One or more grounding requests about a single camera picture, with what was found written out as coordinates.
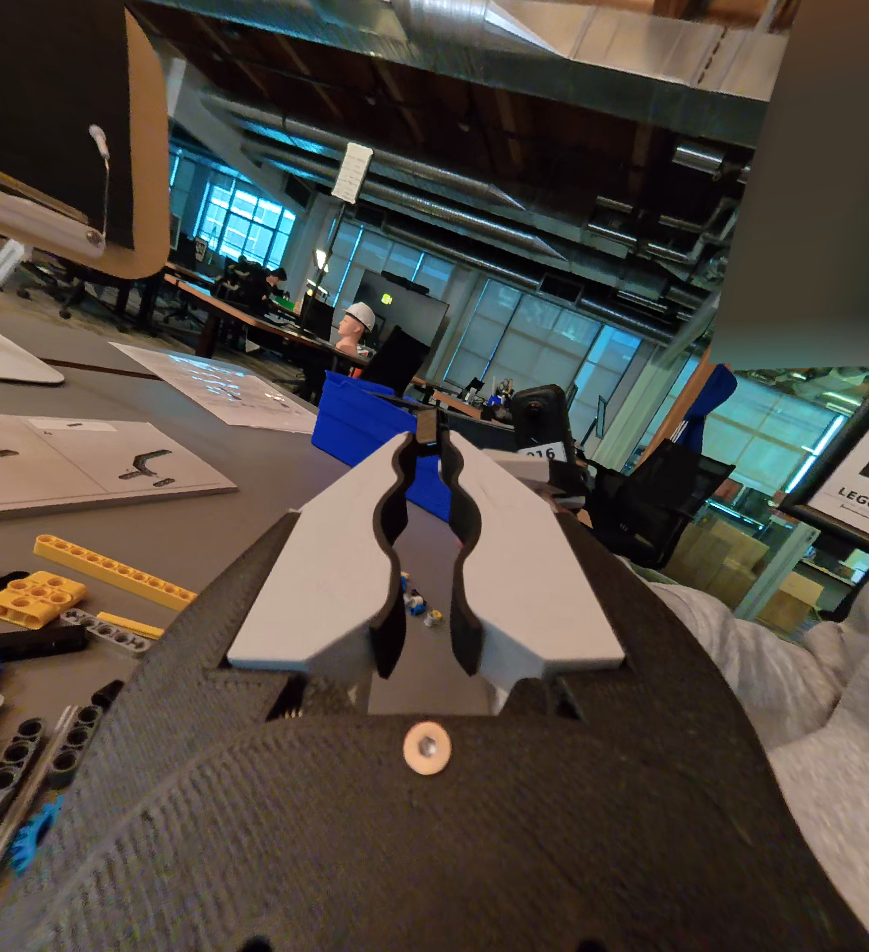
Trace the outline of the pile of mixed lego beams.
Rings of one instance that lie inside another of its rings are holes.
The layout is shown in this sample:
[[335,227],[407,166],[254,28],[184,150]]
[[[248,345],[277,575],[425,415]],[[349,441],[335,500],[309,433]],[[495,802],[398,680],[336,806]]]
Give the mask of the pile of mixed lego beams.
[[[81,606],[87,588],[80,581],[45,570],[0,576],[0,677],[14,662],[47,660],[86,650],[91,643],[141,660],[163,635],[161,628]],[[22,720],[0,752],[0,866],[22,875],[55,825],[63,798],[37,809],[47,790],[71,784],[104,713],[123,687],[114,680],[83,706],[68,708],[57,727],[40,717]],[[7,698],[0,692],[0,711]]]

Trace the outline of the person's right forearm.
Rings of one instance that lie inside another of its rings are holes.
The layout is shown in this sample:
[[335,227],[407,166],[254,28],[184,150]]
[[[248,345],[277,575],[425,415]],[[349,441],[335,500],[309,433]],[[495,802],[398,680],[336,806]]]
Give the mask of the person's right forearm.
[[869,581],[841,622],[798,643],[709,594],[647,581],[714,661],[755,727],[785,802],[869,931]]

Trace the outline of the open lego instruction booklet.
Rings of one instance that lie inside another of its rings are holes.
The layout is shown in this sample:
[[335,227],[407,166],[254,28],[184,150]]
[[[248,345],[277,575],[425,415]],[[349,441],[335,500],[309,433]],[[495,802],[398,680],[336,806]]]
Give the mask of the open lego instruction booklet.
[[236,491],[148,422],[0,414],[0,518]]

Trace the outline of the blue plastic bin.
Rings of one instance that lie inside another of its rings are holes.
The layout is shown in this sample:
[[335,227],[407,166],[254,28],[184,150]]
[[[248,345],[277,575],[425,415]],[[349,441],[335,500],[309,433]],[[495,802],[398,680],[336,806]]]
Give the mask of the blue plastic bin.
[[[354,467],[394,436],[415,433],[417,411],[423,409],[417,401],[396,397],[389,387],[327,371],[311,444]],[[448,520],[451,493],[441,480],[436,456],[418,460],[406,498],[442,521]]]

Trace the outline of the white hanging ceiling sign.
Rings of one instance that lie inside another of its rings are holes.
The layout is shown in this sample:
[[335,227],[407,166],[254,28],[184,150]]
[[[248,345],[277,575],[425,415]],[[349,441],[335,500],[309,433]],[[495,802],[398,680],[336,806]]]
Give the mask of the white hanging ceiling sign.
[[373,149],[348,142],[338,173],[336,174],[332,196],[341,202],[354,205],[359,197],[373,159]]

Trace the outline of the mannequin head with white helmet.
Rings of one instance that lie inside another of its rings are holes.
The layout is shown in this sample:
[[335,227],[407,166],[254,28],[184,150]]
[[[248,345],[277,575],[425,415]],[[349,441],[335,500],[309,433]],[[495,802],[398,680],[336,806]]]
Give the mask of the mannequin head with white helmet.
[[358,356],[360,347],[375,325],[375,315],[366,303],[353,303],[348,307],[337,328],[334,349],[346,355]]

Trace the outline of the small black monitor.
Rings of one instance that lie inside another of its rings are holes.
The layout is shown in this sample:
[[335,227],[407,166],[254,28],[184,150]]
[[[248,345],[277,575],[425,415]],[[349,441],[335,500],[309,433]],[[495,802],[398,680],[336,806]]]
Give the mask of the small black monitor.
[[387,387],[396,397],[403,397],[418,371],[428,358],[430,347],[395,326],[379,351],[362,370],[359,380],[365,384]]

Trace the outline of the pile of small lego pins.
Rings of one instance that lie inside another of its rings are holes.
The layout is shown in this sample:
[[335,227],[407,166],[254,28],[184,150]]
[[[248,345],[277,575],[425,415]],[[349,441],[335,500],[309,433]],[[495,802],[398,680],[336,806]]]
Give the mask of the pile of small lego pins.
[[428,628],[441,625],[444,619],[443,613],[428,603],[428,600],[414,586],[411,576],[401,572],[400,582],[406,613],[420,620]]

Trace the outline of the long wooden desk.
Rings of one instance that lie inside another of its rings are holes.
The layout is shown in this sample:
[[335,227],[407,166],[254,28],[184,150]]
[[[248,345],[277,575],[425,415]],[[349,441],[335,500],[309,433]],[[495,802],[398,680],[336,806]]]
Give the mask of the long wooden desk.
[[306,334],[292,323],[277,324],[268,318],[257,318],[242,311],[241,309],[222,301],[209,293],[199,290],[197,287],[182,281],[172,274],[164,274],[163,281],[165,287],[172,288],[179,292],[185,300],[201,307],[208,314],[204,327],[198,336],[195,355],[199,358],[210,359],[214,356],[214,351],[220,340],[223,322],[232,321],[238,324],[258,330],[270,336],[278,337],[299,347],[304,347],[312,351],[327,354],[332,361],[332,367],[340,362],[347,362],[359,367],[367,366],[373,357],[369,354],[354,353],[347,354],[338,351],[328,341]]

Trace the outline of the large black monitor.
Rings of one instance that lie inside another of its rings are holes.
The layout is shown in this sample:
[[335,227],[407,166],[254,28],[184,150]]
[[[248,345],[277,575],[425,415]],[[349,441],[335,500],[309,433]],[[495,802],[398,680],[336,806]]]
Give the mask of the large black monitor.
[[382,273],[365,270],[356,303],[367,304],[375,317],[366,346],[377,349],[389,339],[396,327],[435,351],[448,325],[447,303],[419,292],[402,279],[393,280]]

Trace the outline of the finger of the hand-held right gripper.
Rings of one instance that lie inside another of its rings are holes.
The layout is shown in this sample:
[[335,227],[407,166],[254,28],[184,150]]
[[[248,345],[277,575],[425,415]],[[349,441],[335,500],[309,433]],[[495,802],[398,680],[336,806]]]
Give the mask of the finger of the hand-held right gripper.
[[553,460],[551,459],[499,449],[485,449],[483,453],[520,482],[533,487],[552,485],[550,464]]

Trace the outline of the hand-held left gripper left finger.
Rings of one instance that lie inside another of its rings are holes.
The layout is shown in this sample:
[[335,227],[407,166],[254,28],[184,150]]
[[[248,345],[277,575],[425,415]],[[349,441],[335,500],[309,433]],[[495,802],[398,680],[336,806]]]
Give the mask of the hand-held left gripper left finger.
[[417,441],[396,434],[290,518],[287,540],[227,654],[235,668],[389,679],[406,640],[395,541]]

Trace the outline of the small cardboard box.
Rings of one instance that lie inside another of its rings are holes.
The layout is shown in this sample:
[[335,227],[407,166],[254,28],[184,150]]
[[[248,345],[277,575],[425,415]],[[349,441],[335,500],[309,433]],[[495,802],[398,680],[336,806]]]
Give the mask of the small cardboard box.
[[796,635],[818,610],[823,586],[809,577],[789,573],[755,620],[783,636]]

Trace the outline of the blue jacket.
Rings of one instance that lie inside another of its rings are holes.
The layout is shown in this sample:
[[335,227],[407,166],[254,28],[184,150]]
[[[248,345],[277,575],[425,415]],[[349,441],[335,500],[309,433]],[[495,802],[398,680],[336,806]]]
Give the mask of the blue jacket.
[[738,380],[726,364],[717,364],[686,410],[682,421],[669,438],[678,446],[702,454],[704,428],[708,416],[736,391]]

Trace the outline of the white printed paper sheet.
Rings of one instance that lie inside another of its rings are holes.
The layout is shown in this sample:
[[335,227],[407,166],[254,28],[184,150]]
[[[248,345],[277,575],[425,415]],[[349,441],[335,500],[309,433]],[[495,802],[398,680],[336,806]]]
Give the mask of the white printed paper sheet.
[[244,367],[125,344],[115,348],[228,425],[313,433],[315,411]]

